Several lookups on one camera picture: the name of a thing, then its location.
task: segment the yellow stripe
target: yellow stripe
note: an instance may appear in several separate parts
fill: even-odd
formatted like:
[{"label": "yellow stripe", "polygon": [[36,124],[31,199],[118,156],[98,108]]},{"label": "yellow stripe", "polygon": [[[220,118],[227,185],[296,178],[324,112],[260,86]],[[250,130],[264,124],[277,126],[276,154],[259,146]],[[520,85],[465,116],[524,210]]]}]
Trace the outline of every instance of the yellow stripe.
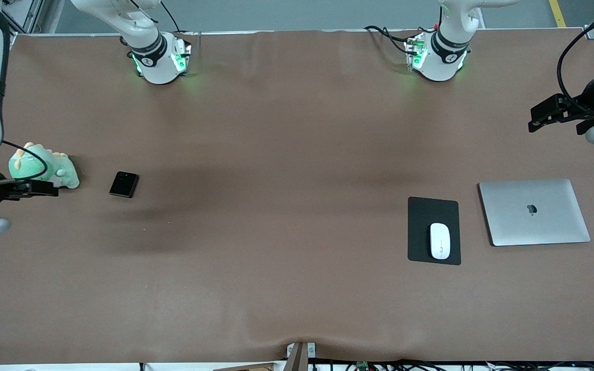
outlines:
[{"label": "yellow stripe", "polygon": [[549,0],[549,5],[551,6],[551,11],[554,13],[556,26],[566,27],[565,19],[563,19],[563,12],[560,11],[560,7],[558,6],[558,0]]}]

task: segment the gray floor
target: gray floor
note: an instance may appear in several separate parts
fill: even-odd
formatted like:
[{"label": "gray floor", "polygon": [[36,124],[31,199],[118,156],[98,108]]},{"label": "gray floor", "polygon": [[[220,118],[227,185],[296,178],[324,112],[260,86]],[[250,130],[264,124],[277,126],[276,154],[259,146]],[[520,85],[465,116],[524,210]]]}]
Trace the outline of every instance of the gray floor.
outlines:
[{"label": "gray floor", "polygon": [[[323,30],[432,26],[439,15],[436,0],[164,0],[179,26],[189,31]],[[162,30],[173,30],[163,9],[149,13]],[[548,0],[521,0],[517,5],[483,10],[488,28],[556,27]],[[111,28],[75,9],[66,0],[56,33],[111,32]]]}]

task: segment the white mouse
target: white mouse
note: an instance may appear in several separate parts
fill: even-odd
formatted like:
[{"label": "white mouse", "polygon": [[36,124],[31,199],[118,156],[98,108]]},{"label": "white mouse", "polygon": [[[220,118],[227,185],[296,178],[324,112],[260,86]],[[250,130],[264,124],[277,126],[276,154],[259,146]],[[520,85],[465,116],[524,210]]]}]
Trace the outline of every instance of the white mouse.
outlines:
[{"label": "white mouse", "polygon": [[442,223],[430,225],[430,252],[432,258],[447,259],[451,255],[451,233]]}]

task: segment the brown tabletop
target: brown tabletop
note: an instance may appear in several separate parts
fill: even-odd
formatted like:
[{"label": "brown tabletop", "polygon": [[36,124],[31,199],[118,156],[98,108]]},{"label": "brown tabletop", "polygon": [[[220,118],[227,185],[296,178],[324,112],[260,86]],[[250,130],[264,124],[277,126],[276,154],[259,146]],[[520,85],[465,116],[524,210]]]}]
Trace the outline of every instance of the brown tabletop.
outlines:
[{"label": "brown tabletop", "polygon": [[[6,138],[82,185],[0,205],[0,363],[318,356],[594,360],[594,145],[529,134],[578,30],[479,31],[449,82],[377,33],[190,38],[153,86],[118,38],[19,37]],[[594,41],[565,63],[594,78]],[[0,171],[14,151],[0,150]],[[108,194],[140,174],[133,199]],[[592,242],[490,246],[476,184],[569,178]],[[406,257],[410,196],[459,202],[460,266]]]}]

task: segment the apple logo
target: apple logo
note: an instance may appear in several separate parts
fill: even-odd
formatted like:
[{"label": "apple logo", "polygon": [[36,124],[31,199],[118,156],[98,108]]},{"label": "apple logo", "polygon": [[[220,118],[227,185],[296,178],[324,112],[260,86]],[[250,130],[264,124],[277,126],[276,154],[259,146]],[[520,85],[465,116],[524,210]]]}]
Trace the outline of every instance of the apple logo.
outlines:
[{"label": "apple logo", "polygon": [[538,212],[538,208],[535,207],[535,205],[526,205],[526,208],[529,210],[529,213],[531,213],[531,216]]}]

